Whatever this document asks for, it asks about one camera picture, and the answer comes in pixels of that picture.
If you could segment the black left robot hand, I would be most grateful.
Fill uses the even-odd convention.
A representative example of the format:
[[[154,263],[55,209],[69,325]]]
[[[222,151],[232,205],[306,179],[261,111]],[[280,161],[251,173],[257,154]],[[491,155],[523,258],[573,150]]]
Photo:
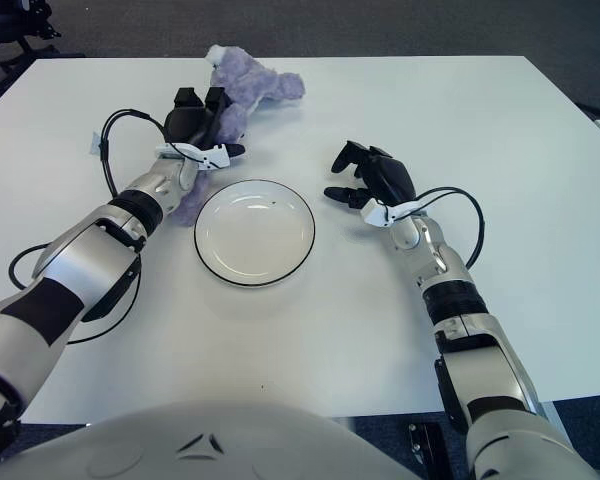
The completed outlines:
[[[204,101],[193,88],[180,88],[165,118],[165,142],[156,147],[156,158],[184,160],[202,171],[228,168],[232,158],[246,151],[236,140],[217,139],[221,117],[231,105],[222,87],[210,87]]]

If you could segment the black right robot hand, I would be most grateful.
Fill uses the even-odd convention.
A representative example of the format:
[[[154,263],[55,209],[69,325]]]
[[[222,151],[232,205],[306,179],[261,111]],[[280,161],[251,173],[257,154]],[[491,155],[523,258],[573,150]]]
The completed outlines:
[[[341,173],[350,165],[355,166],[354,177],[363,182],[362,187],[336,187],[324,189],[324,195],[333,201],[356,210],[364,223],[392,228],[401,224],[402,229],[417,231],[411,216],[422,206],[416,199],[416,191],[405,165],[384,150],[365,147],[348,140],[337,155],[332,173]]]

